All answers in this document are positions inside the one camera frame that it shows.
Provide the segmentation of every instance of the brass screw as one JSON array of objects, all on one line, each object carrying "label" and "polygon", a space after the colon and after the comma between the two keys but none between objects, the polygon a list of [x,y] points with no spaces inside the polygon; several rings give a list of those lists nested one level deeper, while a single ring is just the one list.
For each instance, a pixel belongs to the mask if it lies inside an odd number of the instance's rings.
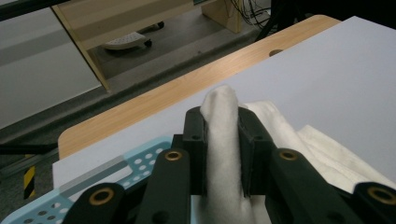
[{"label": "brass screw", "polygon": [[286,161],[295,161],[297,160],[297,155],[291,150],[282,150],[279,152],[280,158]]},{"label": "brass screw", "polygon": [[178,151],[169,151],[165,154],[165,158],[169,161],[178,161],[183,155]]},{"label": "brass screw", "polygon": [[379,187],[370,187],[367,189],[369,195],[377,201],[389,205],[396,205],[396,195],[387,189]]},{"label": "brass screw", "polygon": [[114,196],[114,191],[111,188],[103,188],[94,192],[90,197],[90,204],[102,205],[108,203]]}]

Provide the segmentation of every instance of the white fabric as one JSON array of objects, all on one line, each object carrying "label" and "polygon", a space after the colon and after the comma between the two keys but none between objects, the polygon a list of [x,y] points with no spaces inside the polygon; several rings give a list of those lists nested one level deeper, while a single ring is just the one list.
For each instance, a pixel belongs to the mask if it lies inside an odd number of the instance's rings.
[{"label": "white fabric", "polygon": [[[393,182],[324,133],[310,126],[295,132],[271,102],[250,103],[244,107],[257,115],[277,147],[303,153],[330,184],[349,192],[363,181],[375,181],[396,189]],[[235,92],[228,86],[211,91],[201,106],[208,124],[208,154],[207,197],[198,197],[194,205],[200,224],[270,223],[264,212],[263,196],[243,197],[237,111]]]}]

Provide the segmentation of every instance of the blue plastic crate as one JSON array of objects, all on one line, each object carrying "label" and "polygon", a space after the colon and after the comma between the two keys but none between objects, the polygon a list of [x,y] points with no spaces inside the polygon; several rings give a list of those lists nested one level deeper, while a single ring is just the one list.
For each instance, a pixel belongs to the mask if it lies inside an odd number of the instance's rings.
[{"label": "blue plastic crate", "polygon": [[134,148],[26,204],[6,217],[2,224],[60,224],[74,203],[70,199],[73,195],[127,166],[132,169],[132,173],[117,183],[128,189],[151,174],[157,155],[169,149],[171,144],[171,137],[160,137]]}]

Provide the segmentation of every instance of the wooden table edge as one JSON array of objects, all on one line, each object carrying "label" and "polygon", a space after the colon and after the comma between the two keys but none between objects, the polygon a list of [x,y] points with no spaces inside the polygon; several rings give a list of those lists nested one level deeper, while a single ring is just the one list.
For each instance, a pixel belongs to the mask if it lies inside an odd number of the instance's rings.
[{"label": "wooden table edge", "polygon": [[68,128],[58,139],[60,159],[269,58],[274,49],[290,48],[339,22],[313,16]]}]

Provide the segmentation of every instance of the white board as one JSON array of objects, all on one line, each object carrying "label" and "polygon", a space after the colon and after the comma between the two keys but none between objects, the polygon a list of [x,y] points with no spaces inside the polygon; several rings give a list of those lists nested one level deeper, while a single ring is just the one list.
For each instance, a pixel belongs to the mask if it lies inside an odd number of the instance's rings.
[{"label": "white board", "polygon": [[[242,103],[273,101],[296,130],[315,127],[396,182],[395,40],[395,30],[351,18],[215,86],[230,85]],[[185,112],[215,86],[54,163],[54,187],[182,133]]]}]

